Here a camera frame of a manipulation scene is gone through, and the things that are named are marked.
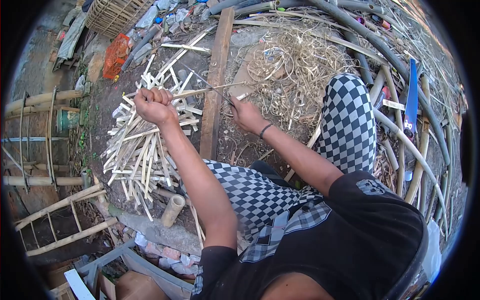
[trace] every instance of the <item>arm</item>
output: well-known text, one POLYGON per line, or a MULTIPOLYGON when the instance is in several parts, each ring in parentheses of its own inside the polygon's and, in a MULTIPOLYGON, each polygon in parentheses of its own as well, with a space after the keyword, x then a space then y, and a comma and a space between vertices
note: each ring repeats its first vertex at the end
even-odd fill
POLYGON ((167 143, 188 195, 205 227, 205 247, 237 248, 237 218, 225 190, 183 134, 173 96, 165 90, 141 89, 134 102, 137 113, 155 123, 167 143))
MULTIPOLYGON (((240 102, 234 97, 232 101, 235 104, 232 108, 235 123, 242 129, 260 135, 263 128, 270 124, 251 102, 240 102)), ((328 196, 332 183, 343 175, 330 161, 275 126, 264 131, 263 139, 303 180, 325 196, 328 196)))

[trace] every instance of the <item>orange plastic crate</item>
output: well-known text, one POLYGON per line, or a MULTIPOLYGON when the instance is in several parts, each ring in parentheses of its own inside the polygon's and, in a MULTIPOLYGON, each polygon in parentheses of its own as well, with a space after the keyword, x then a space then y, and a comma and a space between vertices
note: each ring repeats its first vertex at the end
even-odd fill
POLYGON ((103 77, 114 79, 127 59, 128 36, 119 34, 108 46, 103 65, 103 77))

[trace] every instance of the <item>black t-shirt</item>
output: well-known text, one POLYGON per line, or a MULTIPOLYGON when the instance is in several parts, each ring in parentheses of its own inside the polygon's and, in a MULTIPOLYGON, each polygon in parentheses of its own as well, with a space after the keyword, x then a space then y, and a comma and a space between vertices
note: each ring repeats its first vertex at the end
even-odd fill
POLYGON ((261 229, 240 255, 206 247, 192 300, 259 299, 287 273, 303 273, 334 299, 384 299, 406 288, 423 260, 424 219, 367 172, 337 179, 329 197, 299 204, 261 229))

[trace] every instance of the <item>green bucket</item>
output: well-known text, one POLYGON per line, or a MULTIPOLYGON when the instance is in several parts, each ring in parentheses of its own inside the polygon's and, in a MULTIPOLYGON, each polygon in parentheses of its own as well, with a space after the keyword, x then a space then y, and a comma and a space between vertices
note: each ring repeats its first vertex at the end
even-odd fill
POLYGON ((80 114, 77 111, 57 110, 57 132, 61 133, 64 130, 76 127, 79 118, 80 114))

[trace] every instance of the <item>woven bamboo basket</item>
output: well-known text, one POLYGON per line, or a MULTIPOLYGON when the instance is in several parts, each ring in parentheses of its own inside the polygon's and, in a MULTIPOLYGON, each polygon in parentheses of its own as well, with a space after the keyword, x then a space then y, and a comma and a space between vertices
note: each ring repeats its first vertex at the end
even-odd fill
POLYGON ((126 33, 152 6, 154 0, 95 0, 88 10, 86 26, 109 38, 126 33))

